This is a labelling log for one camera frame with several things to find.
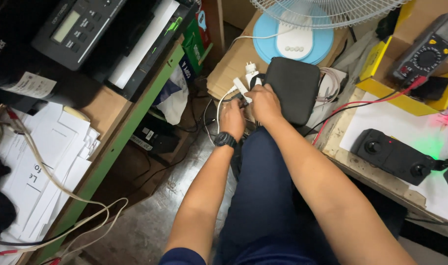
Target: black wristwatch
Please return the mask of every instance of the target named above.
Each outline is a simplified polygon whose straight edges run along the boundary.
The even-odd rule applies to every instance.
[[[216,138],[214,138],[215,146],[224,146],[229,145],[232,148],[237,146],[237,141],[235,141],[234,137],[227,132],[220,132],[217,134]]]

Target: person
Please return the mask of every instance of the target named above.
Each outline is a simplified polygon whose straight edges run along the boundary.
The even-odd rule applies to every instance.
[[[355,184],[281,114],[271,86],[245,94],[262,127],[242,146],[242,166],[214,264],[414,265]],[[221,131],[238,142],[245,118],[239,100],[221,113]],[[209,263],[213,234],[234,149],[216,147],[177,211],[160,265]],[[292,184],[315,216],[298,219]]]

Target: black carrying case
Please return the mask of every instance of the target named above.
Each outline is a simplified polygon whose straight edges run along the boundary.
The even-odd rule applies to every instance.
[[[308,63],[274,57],[263,84],[270,84],[278,96],[283,117],[303,126],[309,120],[319,92],[320,69]]]

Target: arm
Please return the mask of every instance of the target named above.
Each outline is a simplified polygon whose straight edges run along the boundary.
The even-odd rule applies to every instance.
[[[238,142],[245,130],[239,100],[226,104],[221,114],[221,129]],[[165,252],[187,248],[209,260],[217,214],[224,198],[227,173],[234,149],[216,147],[185,194],[175,216]]]
[[[246,93],[252,113],[274,138],[291,178],[341,264],[414,265],[373,206],[350,179],[281,115],[269,85]]]

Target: blue sleeve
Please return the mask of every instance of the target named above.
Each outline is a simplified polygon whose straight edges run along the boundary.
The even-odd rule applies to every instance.
[[[204,259],[195,251],[186,248],[168,250],[158,265],[206,265]]]

